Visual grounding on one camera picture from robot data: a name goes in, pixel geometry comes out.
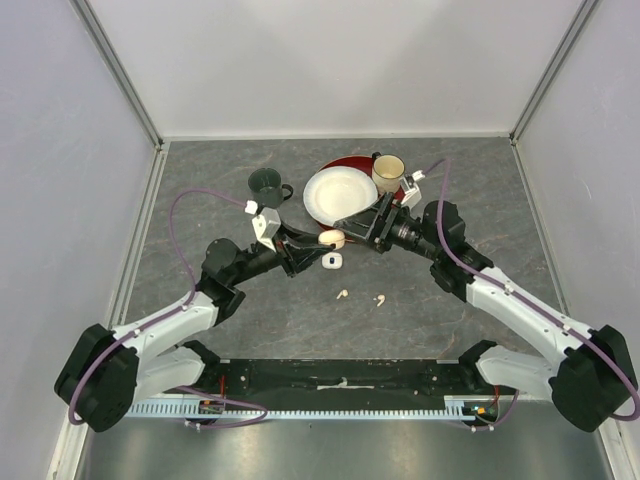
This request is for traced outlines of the pink earbud case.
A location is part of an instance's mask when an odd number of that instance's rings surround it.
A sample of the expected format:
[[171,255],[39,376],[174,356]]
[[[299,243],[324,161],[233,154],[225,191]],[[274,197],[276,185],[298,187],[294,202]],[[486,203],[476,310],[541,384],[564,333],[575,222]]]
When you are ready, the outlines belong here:
[[318,243],[326,246],[333,246],[335,250],[339,250],[345,246],[345,234],[337,229],[326,230],[318,235]]

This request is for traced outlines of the white earbud case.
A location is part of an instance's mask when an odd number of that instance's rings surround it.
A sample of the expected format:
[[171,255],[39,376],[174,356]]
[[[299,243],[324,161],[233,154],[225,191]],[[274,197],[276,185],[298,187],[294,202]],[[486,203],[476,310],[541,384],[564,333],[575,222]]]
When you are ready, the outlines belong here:
[[330,252],[321,259],[321,265],[327,270],[338,270],[343,266],[343,256],[339,252]]

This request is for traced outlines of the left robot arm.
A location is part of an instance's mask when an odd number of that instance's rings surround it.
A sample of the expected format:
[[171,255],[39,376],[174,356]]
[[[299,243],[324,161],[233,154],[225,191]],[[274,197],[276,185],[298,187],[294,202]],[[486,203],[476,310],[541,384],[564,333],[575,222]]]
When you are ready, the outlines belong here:
[[137,401],[180,387],[208,393],[219,382],[213,353],[190,336],[231,318],[246,295],[239,284],[281,268],[294,277],[337,247],[317,236],[281,225],[268,245],[240,249],[214,240],[201,276],[175,303],[139,321],[107,329],[88,327],[79,337],[55,384],[71,424],[103,432]]

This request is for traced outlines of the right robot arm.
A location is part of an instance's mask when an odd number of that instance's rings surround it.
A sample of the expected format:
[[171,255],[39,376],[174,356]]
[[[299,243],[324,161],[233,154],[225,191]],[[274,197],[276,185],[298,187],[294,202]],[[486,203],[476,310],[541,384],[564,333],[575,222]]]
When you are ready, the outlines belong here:
[[442,290],[490,314],[536,350],[526,355],[492,341],[478,343],[457,371],[465,391],[477,394],[497,385],[525,392],[551,402],[586,432],[609,418],[638,419],[637,410],[618,412],[627,401],[639,401],[624,336],[609,325],[595,329],[574,320],[518,286],[466,241],[455,204],[432,201],[414,218],[385,195],[334,226],[379,253],[398,246],[430,260]]

